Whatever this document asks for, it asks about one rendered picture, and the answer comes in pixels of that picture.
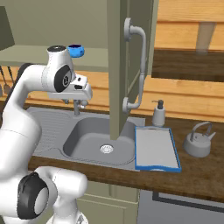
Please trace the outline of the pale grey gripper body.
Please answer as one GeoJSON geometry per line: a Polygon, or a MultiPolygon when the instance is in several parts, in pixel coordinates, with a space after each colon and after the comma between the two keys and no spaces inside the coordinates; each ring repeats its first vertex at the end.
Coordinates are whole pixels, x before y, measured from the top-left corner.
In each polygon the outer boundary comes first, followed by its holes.
{"type": "Polygon", "coordinates": [[[64,90],[61,93],[47,93],[49,98],[61,100],[90,100],[93,97],[93,92],[90,84],[87,84],[84,89],[64,90]]]}

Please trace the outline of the blue mug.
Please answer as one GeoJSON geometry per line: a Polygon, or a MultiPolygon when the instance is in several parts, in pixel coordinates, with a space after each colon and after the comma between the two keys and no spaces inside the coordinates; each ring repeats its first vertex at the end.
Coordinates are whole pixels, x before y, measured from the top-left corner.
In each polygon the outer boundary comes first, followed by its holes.
{"type": "Polygon", "coordinates": [[[82,45],[69,45],[67,47],[72,58],[80,58],[84,55],[84,47],[82,45]]]}

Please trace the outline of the olive green cabinet door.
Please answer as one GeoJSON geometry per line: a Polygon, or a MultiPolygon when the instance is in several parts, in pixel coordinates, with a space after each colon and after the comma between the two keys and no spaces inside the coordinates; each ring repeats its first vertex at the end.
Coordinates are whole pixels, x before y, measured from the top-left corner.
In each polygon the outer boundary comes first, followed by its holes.
{"type": "Polygon", "coordinates": [[[116,140],[130,114],[123,113],[123,98],[138,102],[142,38],[132,35],[124,40],[124,21],[131,18],[134,26],[146,34],[145,76],[151,74],[159,0],[108,0],[108,89],[110,138],[116,140]]]}

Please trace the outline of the blue rimmed grey tray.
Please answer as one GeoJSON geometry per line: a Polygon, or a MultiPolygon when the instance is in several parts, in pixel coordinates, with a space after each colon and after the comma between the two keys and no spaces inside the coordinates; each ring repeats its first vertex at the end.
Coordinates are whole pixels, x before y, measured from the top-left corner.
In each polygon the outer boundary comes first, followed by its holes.
{"type": "Polygon", "coordinates": [[[170,128],[135,127],[135,169],[157,172],[182,171],[170,128]]]}

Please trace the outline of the grey kettle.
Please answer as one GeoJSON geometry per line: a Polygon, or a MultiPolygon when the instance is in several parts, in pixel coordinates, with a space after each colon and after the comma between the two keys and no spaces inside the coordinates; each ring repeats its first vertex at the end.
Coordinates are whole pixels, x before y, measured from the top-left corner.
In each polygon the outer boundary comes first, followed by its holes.
{"type": "Polygon", "coordinates": [[[211,122],[200,122],[196,124],[192,131],[186,135],[183,142],[183,148],[187,154],[195,158],[205,158],[210,154],[212,139],[214,133],[210,133],[212,129],[211,122]],[[207,125],[208,128],[205,133],[197,132],[197,128],[207,125]]]}

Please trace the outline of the grey tap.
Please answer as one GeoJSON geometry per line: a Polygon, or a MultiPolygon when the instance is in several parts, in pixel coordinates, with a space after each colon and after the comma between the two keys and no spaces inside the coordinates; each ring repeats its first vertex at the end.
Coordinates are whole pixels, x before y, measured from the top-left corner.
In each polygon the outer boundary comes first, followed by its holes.
{"type": "Polygon", "coordinates": [[[84,109],[88,105],[87,100],[74,100],[73,101],[73,110],[74,115],[78,116],[80,114],[80,109],[84,109]]]}

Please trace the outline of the grey steel sink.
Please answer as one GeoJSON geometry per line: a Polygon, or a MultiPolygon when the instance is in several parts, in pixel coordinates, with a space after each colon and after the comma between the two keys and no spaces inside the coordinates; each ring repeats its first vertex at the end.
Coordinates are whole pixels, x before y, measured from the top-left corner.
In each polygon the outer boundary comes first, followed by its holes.
{"type": "Polygon", "coordinates": [[[135,169],[135,127],[145,120],[130,117],[116,140],[110,138],[109,116],[30,107],[27,112],[41,125],[42,135],[34,154],[70,162],[133,171],[135,169]]]}

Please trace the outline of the hanging kitchen tool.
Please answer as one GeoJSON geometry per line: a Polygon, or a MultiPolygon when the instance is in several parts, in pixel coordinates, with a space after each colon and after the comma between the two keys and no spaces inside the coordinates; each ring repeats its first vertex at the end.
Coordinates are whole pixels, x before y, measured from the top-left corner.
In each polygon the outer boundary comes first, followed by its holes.
{"type": "Polygon", "coordinates": [[[14,84],[15,84],[15,81],[13,79],[13,74],[12,74],[12,71],[11,71],[11,67],[10,66],[7,66],[7,69],[8,69],[8,72],[9,72],[9,75],[10,75],[10,78],[11,78],[11,81],[12,81],[11,88],[13,88],[14,87],[14,84]]]}
{"type": "Polygon", "coordinates": [[[2,69],[2,76],[3,76],[3,82],[4,82],[3,90],[8,95],[10,93],[10,91],[11,91],[11,87],[6,82],[6,79],[4,77],[4,71],[3,71],[3,69],[2,69]]]}

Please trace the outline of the grey soap dispenser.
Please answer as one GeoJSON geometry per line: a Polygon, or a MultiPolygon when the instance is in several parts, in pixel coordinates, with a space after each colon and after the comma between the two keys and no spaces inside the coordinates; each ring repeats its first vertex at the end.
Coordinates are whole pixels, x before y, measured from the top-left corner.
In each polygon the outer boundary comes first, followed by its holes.
{"type": "Polygon", "coordinates": [[[165,125],[165,108],[164,101],[157,100],[157,106],[154,108],[152,124],[157,127],[163,127],[165,125]]]}

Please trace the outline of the dark wooden shelf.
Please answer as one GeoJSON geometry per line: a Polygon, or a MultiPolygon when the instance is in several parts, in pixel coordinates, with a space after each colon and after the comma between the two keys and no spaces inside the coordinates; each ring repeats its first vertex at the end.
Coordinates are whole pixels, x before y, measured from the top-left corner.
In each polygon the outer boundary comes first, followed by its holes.
{"type": "Polygon", "coordinates": [[[151,76],[224,82],[224,52],[155,50],[151,76]]]}

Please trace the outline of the olive green base cupboards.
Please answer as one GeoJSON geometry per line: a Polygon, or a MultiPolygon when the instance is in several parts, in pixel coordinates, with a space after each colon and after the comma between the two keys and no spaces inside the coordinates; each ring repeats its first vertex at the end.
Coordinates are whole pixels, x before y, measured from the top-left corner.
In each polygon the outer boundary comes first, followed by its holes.
{"type": "Polygon", "coordinates": [[[126,186],[89,181],[78,208],[89,224],[137,224],[139,191],[126,186]]]}

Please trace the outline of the grey dishwasher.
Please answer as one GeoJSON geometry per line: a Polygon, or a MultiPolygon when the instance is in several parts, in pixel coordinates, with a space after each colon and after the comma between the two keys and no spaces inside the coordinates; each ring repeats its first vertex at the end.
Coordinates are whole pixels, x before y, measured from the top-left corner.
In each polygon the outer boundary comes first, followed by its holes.
{"type": "MultiPolygon", "coordinates": [[[[152,191],[141,190],[137,224],[224,224],[224,213],[154,201],[152,191]]],[[[224,203],[159,192],[160,197],[224,208],[224,203]]]]}

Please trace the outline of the olive green wall cabinet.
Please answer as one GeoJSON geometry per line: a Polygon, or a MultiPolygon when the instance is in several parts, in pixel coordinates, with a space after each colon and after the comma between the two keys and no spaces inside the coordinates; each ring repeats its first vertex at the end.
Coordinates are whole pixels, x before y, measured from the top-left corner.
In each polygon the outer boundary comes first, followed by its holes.
{"type": "Polygon", "coordinates": [[[0,65],[46,64],[48,47],[74,44],[75,69],[109,70],[107,0],[0,0],[0,65]]]}

